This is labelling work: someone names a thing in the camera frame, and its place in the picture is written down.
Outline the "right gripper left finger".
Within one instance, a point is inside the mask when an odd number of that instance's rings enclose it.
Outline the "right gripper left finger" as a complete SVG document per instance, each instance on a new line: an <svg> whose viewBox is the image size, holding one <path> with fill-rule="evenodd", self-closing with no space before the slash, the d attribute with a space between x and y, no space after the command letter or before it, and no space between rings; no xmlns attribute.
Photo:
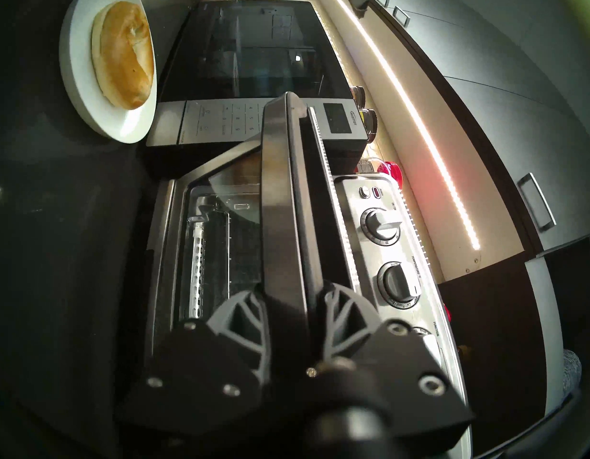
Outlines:
<svg viewBox="0 0 590 459"><path fill-rule="evenodd" d="M207 322L187 319L154 350L116 409L128 439L252 439L276 430L276 298L243 291Z"/></svg>

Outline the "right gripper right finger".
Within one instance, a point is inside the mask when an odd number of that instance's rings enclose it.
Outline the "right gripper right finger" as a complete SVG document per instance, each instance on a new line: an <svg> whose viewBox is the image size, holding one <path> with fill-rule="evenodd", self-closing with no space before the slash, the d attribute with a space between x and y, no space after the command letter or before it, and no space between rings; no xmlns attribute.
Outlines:
<svg viewBox="0 0 590 459"><path fill-rule="evenodd" d="M473 414L413 328L344 286L324 298L322 360L371 376L392 430L466 430Z"/></svg>

